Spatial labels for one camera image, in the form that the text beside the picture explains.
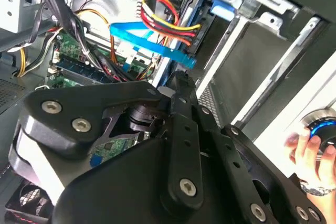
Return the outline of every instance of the green circuit board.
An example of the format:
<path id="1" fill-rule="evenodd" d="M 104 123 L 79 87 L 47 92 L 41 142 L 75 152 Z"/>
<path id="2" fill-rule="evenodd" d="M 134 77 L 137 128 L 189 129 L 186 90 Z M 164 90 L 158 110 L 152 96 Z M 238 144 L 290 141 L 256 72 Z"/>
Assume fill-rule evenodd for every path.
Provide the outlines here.
<path id="1" fill-rule="evenodd" d="M 79 86 L 80 84 L 60 75 L 60 76 L 53 76 L 52 78 L 49 77 L 47 85 L 51 88 L 70 88 Z"/>
<path id="2" fill-rule="evenodd" d="M 59 35 L 56 37 L 59 45 L 59 53 L 61 55 L 66 55 L 68 57 L 71 57 L 73 59 L 76 59 L 80 62 L 85 62 L 86 58 L 81 53 L 81 48 L 77 41 L 75 41 L 69 34 L 62 31 L 59 33 Z M 106 57 L 110 57 L 110 52 L 103 50 L 101 48 L 98 49 L 103 55 Z M 124 65 L 126 58 L 121 57 L 119 55 L 116 55 L 119 65 Z M 134 60 L 131 66 L 131 69 L 137 73 L 140 73 L 146 65 Z"/>
<path id="3" fill-rule="evenodd" d="M 135 144 L 136 139 L 137 137 L 115 139 L 97 146 L 91 152 L 91 166 L 95 167 L 126 151 Z"/>

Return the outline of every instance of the blue drive latch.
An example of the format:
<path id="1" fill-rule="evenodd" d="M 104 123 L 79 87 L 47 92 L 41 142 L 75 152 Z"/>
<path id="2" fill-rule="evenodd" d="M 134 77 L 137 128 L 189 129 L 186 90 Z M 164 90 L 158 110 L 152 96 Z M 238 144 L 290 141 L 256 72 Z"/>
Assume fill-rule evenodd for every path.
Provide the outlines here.
<path id="1" fill-rule="evenodd" d="M 222 0 L 214 0 L 210 12 L 222 19 L 227 21 L 232 21 L 235 18 L 236 12 L 235 8 L 222 1 Z"/>
<path id="2" fill-rule="evenodd" d="M 163 57 L 168 57 L 178 63 L 185 65 L 188 68 L 193 68 L 195 66 L 196 59 L 190 58 L 181 51 L 161 46 L 159 44 L 148 41 L 146 38 L 141 38 L 128 32 L 128 30 L 145 29 L 148 28 L 142 22 L 113 23 L 110 26 L 110 32 L 113 36 L 116 36 L 121 40 L 128 41 L 133 46 L 142 47 L 153 53 L 162 55 Z"/>

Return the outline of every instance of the wristwatch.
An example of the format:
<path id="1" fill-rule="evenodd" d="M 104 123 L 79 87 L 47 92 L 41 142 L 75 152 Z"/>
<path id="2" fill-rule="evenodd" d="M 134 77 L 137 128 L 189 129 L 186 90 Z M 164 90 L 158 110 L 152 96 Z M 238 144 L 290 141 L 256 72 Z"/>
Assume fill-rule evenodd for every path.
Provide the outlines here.
<path id="1" fill-rule="evenodd" d="M 300 179 L 300 185 L 301 185 L 301 189 L 305 191 L 307 194 L 311 194 L 315 196 L 324 196 L 336 190 L 336 188 L 326 189 L 324 187 L 313 187 L 313 186 L 310 186 L 308 182 L 302 179 Z"/>

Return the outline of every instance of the metal screw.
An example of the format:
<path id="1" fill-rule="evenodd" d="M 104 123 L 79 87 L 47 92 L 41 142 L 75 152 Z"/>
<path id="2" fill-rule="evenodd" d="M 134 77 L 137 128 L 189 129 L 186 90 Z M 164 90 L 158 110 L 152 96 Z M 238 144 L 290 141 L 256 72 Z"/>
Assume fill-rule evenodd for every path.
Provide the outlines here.
<path id="1" fill-rule="evenodd" d="M 51 16 L 51 20 L 54 21 L 54 22 L 58 22 L 58 19 L 56 18 L 55 15 L 52 15 L 52 16 Z"/>
<path id="2" fill-rule="evenodd" d="M 91 129 L 91 123 L 83 118 L 73 120 L 72 127 L 78 132 L 88 132 Z"/>
<path id="3" fill-rule="evenodd" d="M 180 189 L 189 197 L 194 197 L 196 195 L 196 186 L 187 178 L 182 178 L 180 180 Z"/>
<path id="4" fill-rule="evenodd" d="M 62 106 L 55 101 L 45 101 L 41 105 L 42 109 L 49 114 L 57 114 L 62 111 Z"/>
<path id="5" fill-rule="evenodd" d="M 261 222 L 265 222 L 266 221 L 266 214 L 265 214 L 265 212 L 263 211 L 263 209 L 259 205 L 253 203 L 253 204 L 251 204 L 250 208 L 251 208 L 252 214 L 258 220 L 260 220 Z"/>
<path id="6" fill-rule="evenodd" d="M 209 111 L 206 107 L 203 107 L 203 108 L 202 108 L 202 111 L 203 111 L 205 114 L 207 114 L 207 115 L 210 114 L 210 111 Z"/>
<path id="7" fill-rule="evenodd" d="M 317 221 L 321 221 L 320 216 L 312 209 L 312 208 L 308 208 L 309 212 L 311 213 L 311 215 L 313 215 L 313 217 L 317 220 Z"/>
<path id="8" fill-rule="evenodd" d="M 186 101 L 184 98 L 182 98 L 182 97 L 179 97 L 179 100 L 180 100 L 181 102 L 183 102 L 183 103 L 187 103 L 187 101 Z"/>
<path id="9" fill-rule="evenodd" d="M 152 89 L 147 89 L 148 92 L 150 92 L 151 94 L 156 94 L 156 92 Z"/>
<path id="10" fill-rule="evenodd" d="M 296 207 L 296 211 L 302 219 L 309 220 L 308 214 L 301 207 Z"/>
<path id="11" fill-rule="evenodd" d="M 236 128 L 231 127 L 231 131 L 232 131 L 233 134 L 239 135 L 239 132 L 236 130 Z"/>

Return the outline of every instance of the human hand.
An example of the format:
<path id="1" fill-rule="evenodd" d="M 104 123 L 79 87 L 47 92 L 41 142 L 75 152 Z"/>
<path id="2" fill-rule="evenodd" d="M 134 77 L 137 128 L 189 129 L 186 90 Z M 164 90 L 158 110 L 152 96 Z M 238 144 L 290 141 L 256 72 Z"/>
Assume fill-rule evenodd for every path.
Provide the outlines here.
<path id="1" fill-rule="evenodd" d="M 310 131 L 307 128 L 304 128 L 300 135 L 290 135 L 285 143 L 286 157 L 295 164 L 298 178 L 305 180 L 309 185 L 325 189 L 336 188 L 335 147 L 329 145 L 321 161 L 316 161 L 321 139 L 318 136 L 309 138 Z"/>

